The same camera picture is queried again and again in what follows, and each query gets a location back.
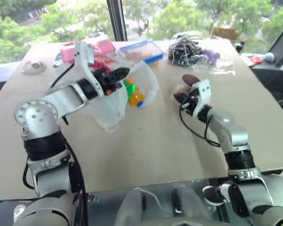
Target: black cable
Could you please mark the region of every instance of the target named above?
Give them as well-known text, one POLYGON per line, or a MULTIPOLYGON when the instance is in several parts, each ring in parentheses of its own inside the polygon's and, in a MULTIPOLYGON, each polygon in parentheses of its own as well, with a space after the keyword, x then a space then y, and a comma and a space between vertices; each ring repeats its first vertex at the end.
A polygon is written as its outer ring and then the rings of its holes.
POLYGON ((73 66, 74 66, 74 64, 72 64, 72 65, 71 65, 69 68, 67 68, 60 76, 58 76, 57 79, 52 83, 52 85, 50 86, 50 88, 54 87, 54 86, 57 84, 57 82, 58 82, 67 72, 69 72, 69 70, 70 70, 71 68, 73 68, 73 66))
POLYGON ((24 184, 27 188, 34 190, 34 187, 31 186, 31 185, 27 182, 27 180, 26 180, 26 175, 27 175, 27 171, 28 171, 27 160, 26 160, 26 165, 25 165, 24 171, 23 171, 22 181, 23 181, 23 184, 24 184))
POLYGON ((78 166, 79 169, 79 173, 81 176, 81 186, 82 186, 82 196, 83 196, 83 217, 84 217, 84 225, 88 226, 88 208, 87 208, 87 202, 88 202, 88 196, 86 194, 86 189, 85 189, 85 182, 84 182, 84 178, 83 178, 83 173, 82 173, 82 168, 80 166, 80 163, 72 149, 72 147, 70 146, 70 144, 66 141, 66 147, 68 148, 68 150, 70 151, 70 154, 72 155, 75 163, 78 166))
POLYGON ((179 117, 180 117, 180 120, 181 120, 181 122, 183 123, 183 125, 192 133, 192 134, 194 134, 194 135, 196 135, 197 137, 199 137, 200 139, 203 139, 203 140, 205 140, 205 141, 207 141, 210 145, 212 145, 212 146, 215 146, 215 147, 220 147, 220 144, 218 144, 217 142, 215 142, 215 141, 212 141, 212 140, 210 140, 210 139, 207 139, 207 135, 206 135, 206 133, 207 133, 207 130, 208 130, 208 122, 207 122, 207 124, 206 124, 206 131, 205 131, 205 135, 204 135, 204 137, 203 136, 201 136, 201 135, 199 135, 198 133, 196 133, 194 130, 192 130, 186 123, 185 123, 185 121, 183 120, 183 116, 182 116, 182 107, 183 107, 183 105, 186 103, 186 101, 188 100, 188 98, 190 98, 190 96, 188 96, 188 97, 186 97, 181 103, 180 103, 180 106, 179 106, 179 117))

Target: window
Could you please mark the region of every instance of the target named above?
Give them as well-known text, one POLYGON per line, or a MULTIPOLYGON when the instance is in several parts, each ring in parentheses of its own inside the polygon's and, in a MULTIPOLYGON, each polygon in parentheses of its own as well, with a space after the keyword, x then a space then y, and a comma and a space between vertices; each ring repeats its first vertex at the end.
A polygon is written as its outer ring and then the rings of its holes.
POLYGON ((106 0, 0 1, 0 63, 21 61, 36 41, 69 42, 103 33, 114 39, 106 0))
POLYGON ((283 31, 283 0, 123 0, 128 40, 168 40, 176 33, 214 28, 237 31, 244 52, 266 53, 283 31))

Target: beige tabletop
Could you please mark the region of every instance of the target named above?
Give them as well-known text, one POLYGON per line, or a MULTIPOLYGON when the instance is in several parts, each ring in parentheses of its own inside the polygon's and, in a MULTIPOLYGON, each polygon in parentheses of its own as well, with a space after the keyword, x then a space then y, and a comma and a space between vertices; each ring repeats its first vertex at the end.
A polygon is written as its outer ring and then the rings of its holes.
MULTIPOLYGON (((158 45, 166 48, 163 42, 158 45)), ((222 151, 194 137, 180 122, 172 91, 181 75, 188 72, 208 78, 210 105, 231 112, 245 126, 256 165, 262 171, 283 168, 282 109, 229 43, 221 49, 232 56, 235 76, 195 73, 162 60, 153 68, 160 85, 154 102, 145 109, 127 109, 125 120, 112 134, 80 111, 68 116, 70 125, 62 123, 61 130, 82 166, 87 191, 226 175, 222 151)), ((41 97, 46 91, 58 52, 58 44, 34 45, 0 92, 0 199, 35 197, 34 191, 22 183, 26 152, 13 109, 17 103, 41 97), (24 63, 33 58, 43 61, 47 69, 38 75, 22 74, 24 63)), ((186 114, 184 119, 203 134, 203 124, 186 114)))

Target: small white ball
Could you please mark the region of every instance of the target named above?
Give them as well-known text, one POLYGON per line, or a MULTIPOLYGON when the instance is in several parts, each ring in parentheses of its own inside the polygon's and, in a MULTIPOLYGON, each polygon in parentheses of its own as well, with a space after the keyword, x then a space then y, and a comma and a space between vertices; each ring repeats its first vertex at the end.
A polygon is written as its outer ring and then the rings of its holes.
POLYGON ((263 57, 264 61, 272 63, 275 61, 275 56, 273 53, 266 53, 263 57))

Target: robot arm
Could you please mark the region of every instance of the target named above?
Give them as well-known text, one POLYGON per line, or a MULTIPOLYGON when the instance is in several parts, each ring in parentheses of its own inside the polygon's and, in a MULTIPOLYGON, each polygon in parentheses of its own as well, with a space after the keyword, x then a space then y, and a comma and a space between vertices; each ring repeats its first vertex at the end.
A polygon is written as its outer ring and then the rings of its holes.
MULTIPOLYGON (((53 88, 42 98, 27 101, 14 111, 15 120, 22 127, 27 165, 39 197, 24 210, 16 226, 67 226, 82 220, 74 220, 73 203, 76 194, 84 187, 83 176, 57 120, 86 106, 93 98, 110 95, 122 87, 119 81, 129 73, 128 68, 110 73, 105 69, 91 72, 89 66, 92 63, 91 49, 82 43, 77 44, 75 63, 67 72, 71 70, 83 78, 53 88)), ((84 200, 83 205, 87 208, 86 202, 84 200)))
POLYGON ((283 178, 264 177, 256 167, 250 151, 248 134, 229 113, 208 105, 211 97, 208 80, 193 84, 188 96, 175 94, 183 109, 193 118, 207 124, 214 132, 225 154, 232 185, 226 197, 234 212, 255 226, 283 226, 283 178))

